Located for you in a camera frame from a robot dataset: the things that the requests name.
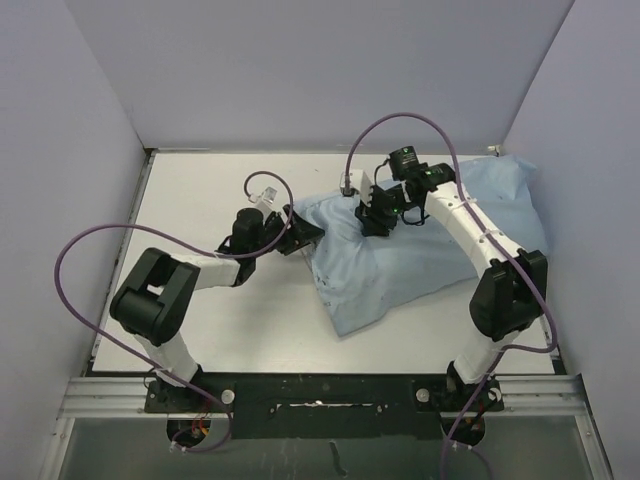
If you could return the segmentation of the light blue pillowcase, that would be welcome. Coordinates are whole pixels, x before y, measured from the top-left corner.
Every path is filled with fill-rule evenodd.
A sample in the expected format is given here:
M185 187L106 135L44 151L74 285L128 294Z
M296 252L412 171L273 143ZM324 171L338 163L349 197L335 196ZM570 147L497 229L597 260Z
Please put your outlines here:
M467 191L510 239L528 251L548 245L529 184L536 168L514 155L464 161ZM316 289L340 337L382 319L395 307L475 277L476 271L447 230L435 219L409 222L390 236L365 237L355 216L358 197L337 192L299 199L295 212L324 230L309 255Z

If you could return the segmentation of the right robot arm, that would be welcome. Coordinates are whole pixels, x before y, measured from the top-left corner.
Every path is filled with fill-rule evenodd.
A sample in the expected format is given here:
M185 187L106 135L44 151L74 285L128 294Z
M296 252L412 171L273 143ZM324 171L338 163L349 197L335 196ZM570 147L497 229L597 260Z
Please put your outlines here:
M362 170L347 169L344 194L356 193L356 218L366 236L387 237L405 212L418 209L423 220L438 221L471 261L479 283L469 303L473 330L451 362L445 384L448 402L469 408L481 396L480 383L494 370L506 346L540 318L548 263L540 251L527 251L484 213L460 182L458 163L428 165L413 147L385 160L395 186L381 188Z

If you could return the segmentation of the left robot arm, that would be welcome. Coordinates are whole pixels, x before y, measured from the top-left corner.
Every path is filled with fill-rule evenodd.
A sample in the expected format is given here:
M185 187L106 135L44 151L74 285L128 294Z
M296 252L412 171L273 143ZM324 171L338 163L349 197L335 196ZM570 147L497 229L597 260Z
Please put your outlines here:
M212 257L146 249L112 299L109 314L158 365L158 377L170 385L168 399L180 410L193 410L204 395L203 385L194 379L202 369L180 333L193 294L246 283L257 262L249 253L275 250L288 256L324 235L288 205L281 213L266 205L241 209Z

